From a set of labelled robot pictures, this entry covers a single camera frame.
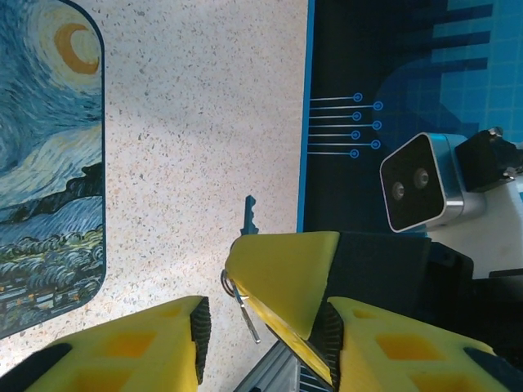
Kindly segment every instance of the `placemat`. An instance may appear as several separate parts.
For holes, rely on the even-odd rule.
[[[105,276],[103,43],[58,0],[0,4],[0,337]]]

